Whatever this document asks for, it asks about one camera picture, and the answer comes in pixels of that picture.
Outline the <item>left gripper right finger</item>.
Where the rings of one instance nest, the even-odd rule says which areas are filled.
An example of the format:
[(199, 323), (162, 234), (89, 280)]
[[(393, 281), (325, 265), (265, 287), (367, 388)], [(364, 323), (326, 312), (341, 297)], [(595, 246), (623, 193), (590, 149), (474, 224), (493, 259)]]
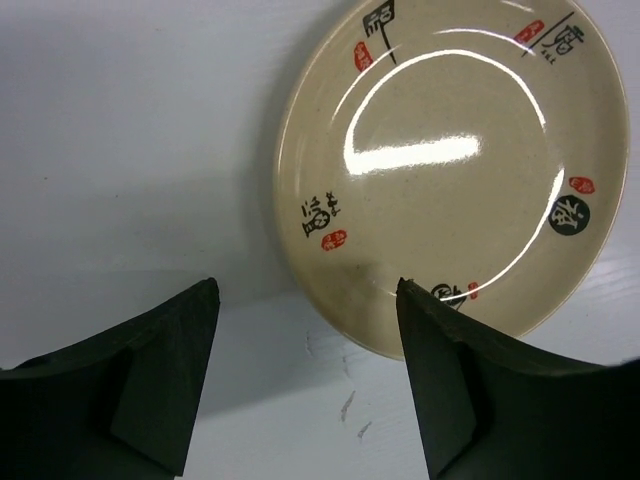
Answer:
[(503, 334), (401, 280), (396, 311), (433, 479), (635, 479), (639, 364)]

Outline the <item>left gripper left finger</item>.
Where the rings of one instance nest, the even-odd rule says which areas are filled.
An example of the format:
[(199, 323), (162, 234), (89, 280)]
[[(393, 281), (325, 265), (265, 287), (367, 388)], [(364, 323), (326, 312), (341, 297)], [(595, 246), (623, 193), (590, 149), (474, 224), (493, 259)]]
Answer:
[(206, 278), (1, 372), (4, 479), (183, 476), (220, 310)]

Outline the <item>beige floral plate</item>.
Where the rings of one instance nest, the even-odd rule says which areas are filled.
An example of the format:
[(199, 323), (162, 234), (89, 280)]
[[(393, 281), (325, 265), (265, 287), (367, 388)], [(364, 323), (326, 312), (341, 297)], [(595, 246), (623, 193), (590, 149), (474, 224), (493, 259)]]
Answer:
[(518, 337), (602, 250), (624, 190), (618, 66), (574, 1), (359, 1), (311, 54), (276, 144), (298, 284), (401, 359), (400, 279)]

